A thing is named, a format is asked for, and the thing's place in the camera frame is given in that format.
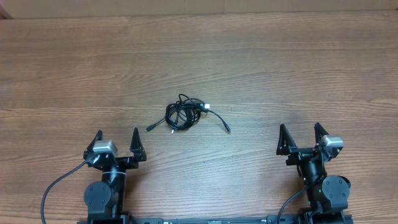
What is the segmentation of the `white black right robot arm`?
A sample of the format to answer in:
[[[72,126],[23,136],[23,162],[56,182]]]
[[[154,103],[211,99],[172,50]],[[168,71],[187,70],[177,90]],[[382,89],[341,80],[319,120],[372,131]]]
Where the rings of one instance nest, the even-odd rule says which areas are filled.
[[[334,159],[343,149],[343,139],[329,134],[320,123],[314,124],[315,145],[299,148],[285,124],[279,126],[278,156],[287,156],[287,166],[295,166],[303,180],[303,189],[289,197],[279,209],[276,223],[353,223],[345,215],[351,182],[341,175],[328,175],[325,163]],[[308,207],[296,215],[283,217],[286,206],[301,194],[307,194]]]

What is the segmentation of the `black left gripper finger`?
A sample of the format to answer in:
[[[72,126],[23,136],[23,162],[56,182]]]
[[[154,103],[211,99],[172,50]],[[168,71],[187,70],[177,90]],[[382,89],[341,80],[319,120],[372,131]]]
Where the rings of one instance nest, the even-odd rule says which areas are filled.
[[[102,141],[102,140],[103,140],[103,132],[102,132],[102,130],[98,130],[98,132],[96,133],[94,139],[92,140],[92,142],[90,142],[90,144],[88,145],[88,147],[84,151],[83,157],[88,157],[90,154],[92,154],[95,143],[97,141]]]
[[[137,127],[134,127],[133,129],[131,145],[129,150],[133,153],[135,161],[144,162],[147,160],[147,154],[139,137],[139,130]]]

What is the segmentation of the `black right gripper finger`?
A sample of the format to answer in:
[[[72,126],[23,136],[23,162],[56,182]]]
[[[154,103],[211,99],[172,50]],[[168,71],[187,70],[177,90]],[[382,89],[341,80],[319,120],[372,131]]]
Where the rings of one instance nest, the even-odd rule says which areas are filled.
[[[323,128],[320,123],[314,124],[314,131],[315,131],[315,142],[318,144],[321,138],[325,135],[329,135],[329,133]]]
[[[297,151],[297,145],[290,135],[287,127],[282,123],[279,127],[279,141],[276,154],[278,156],[287,156]]]

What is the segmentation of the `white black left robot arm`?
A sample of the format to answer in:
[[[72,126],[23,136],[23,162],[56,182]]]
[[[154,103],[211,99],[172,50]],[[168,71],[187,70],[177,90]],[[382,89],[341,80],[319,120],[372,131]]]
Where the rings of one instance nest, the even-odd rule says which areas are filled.
[[[112,140],[104,140],[99,130],[86,148],[83,158],[88,167],[101,171],[101,180],[87,186],[84,201],[88,208],[87,223],[135,223],[131,212],[124,209],[126,171],[137,169],[147,155],[137,128],[133,129],[129,150],[131,156],[119,157]]]

